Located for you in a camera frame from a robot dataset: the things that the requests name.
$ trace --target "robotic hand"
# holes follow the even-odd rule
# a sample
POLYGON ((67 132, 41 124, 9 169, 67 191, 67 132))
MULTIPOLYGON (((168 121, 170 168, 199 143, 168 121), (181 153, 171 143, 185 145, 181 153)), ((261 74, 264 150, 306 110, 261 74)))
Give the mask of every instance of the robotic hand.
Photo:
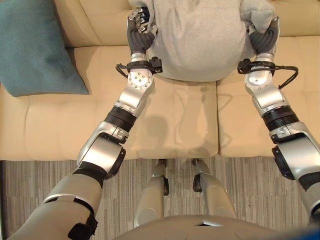
POLYGON ((320 219, 320 145, 299 121, 281 89, 297 75, 294 66, 277 66, 273 63, 279 37, 279 17, 275 17, 268 30, 258 33, 253 25, 248 34, 256 51, 255 61, 244 59, 238 64, 238 72, 245 74, 244 83, 252 96, 253 104, 269 130, 276 147, 272 149, 281 174, 296 180, 303 204, 310 220, 320 219), (282 85, 273 85, 276 70, 293 70, 295 73, 282 85))
POLYGON ((127 18, 127 37, 131 62, 118 64, 117 71, 127 85, 112 110, 83 145, 77 169, 64 177, 9 239, 17 240, 88 240, 97 228, 95 219, 104 180, 117 174, 126 151, 124 144, 154 86, 153 74, 162 72, 161 60, 147 61, 146 50, 157 34, 154 25, 146 31, 149 12, 137 8, 127 18))

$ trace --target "gray carpet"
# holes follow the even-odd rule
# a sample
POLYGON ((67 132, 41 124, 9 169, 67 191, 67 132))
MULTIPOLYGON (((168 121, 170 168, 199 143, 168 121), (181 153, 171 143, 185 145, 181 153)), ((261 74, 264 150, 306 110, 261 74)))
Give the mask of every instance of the gray carpet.
MULTIPOLYGON (((308 215, 294 181, 281 176, 272 158, 205 159, 227 188, 239 219, 274 230, 305 226, 308 215)), ((94 240, 109 240, 132 229, 134 212, 157 160, 128 160, 117 176, 105 182, 94 240)), ((74 161, 8 162, 3 169, 6 236, 24 223, 55 184, 76 166, 74 161)), ((169 159, 170 195, 165 215, 204 214, 202 196, 192 191, 190 159, 169 159)))

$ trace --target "sofa cushion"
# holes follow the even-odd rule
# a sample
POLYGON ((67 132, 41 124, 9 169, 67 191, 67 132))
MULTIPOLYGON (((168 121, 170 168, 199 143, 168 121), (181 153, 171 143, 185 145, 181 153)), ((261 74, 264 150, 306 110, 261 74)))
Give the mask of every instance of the sofa cushion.
MULTIPOLYGON (((76 67, 91 95, 12 97, 0 88, 0 159, 76 160, 127 80, 116 63, 130 60, 127 46, 80 47, 76 67)), ((155 88, 125 143, 126 159, 209 157, 218 152, 216 83, 154 77, 155 88)))
POLYGON ((0 82, 13 96, 88 94, 65 50, 51 0, 0 2, 0 82))
MULTIPOLYGON (((299 68, 298 77, 282 89, 293 111, 320 141, 320 36, 280 37, 277 65, 299 68)), ((277 86, 292 75, 278 70, 277 86)), ((245 90, 244 75, 234 71, 218 83, 220 153, 230 157, 272 156, 269 131, 245 90)))

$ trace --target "silver robot arm segment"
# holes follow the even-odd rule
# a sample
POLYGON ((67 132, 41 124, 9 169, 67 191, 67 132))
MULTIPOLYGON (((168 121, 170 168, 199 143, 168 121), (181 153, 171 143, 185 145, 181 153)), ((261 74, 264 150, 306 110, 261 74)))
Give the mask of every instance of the silver robot arm segment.
POLYGON ((275 162, 281 174, 296 180, 303 204, 310 220, 320 219, 320 145, 306 125, 299 121, 281 88, 297 75, 294 66, 276 66, 273 63, 276 43, 279 37, 279 17, 275 17, 266 33, 256 32, 248 27, 252 47, 256 51, 253 62, 244 59, 238 64, 238 72, 245 74, 245 89, 259 115, 269 130, 269 136, 276 147, 272 149, 275 162), (294 70, 285 83, 273 84, 275 70, 294 70))
POLYGON ((146 50, 158 30, 154 25, 147 31, 148 17, 147 8, 137 8, 127 18, 131 62, 116 67, 127 77, 126 88, 83 145, 76 170, 53 188, 10 240, 88 240, 95 233, 104 180, 119 171, 126 155, 121 144, 146 105, 153 74, 162 72, 160 59, 147 61, 146 50), (121 69, 127 69, 128 76, 121 69))

